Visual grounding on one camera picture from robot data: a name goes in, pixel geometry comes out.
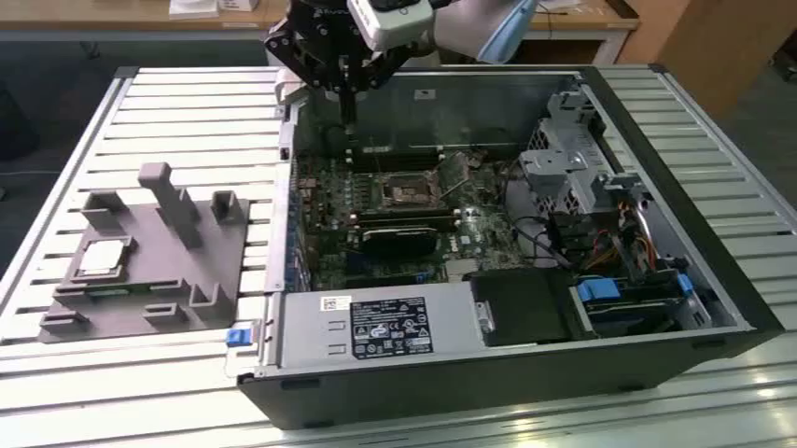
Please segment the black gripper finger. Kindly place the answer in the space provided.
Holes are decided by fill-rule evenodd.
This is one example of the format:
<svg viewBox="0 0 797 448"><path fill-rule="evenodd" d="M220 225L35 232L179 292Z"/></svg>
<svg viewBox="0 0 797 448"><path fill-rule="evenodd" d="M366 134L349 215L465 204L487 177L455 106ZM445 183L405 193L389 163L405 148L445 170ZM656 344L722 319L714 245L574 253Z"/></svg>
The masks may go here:
<svg viewBox="0 0 797 448"><path fill-rule="evenodd" d="M347 134L357 133L357 94L379 88L413 56L413 45L389 49L379 55L358 44L347 49Z"/></svg>
<svg viewBox="0 0 797 448"><path fill-rule="evenodd" d="M349 85L341 67L341 53L330 46L331 33L303 33L290 21L268 30L266 50L312 89L338 99L341 122L349 132Z"/></svg>

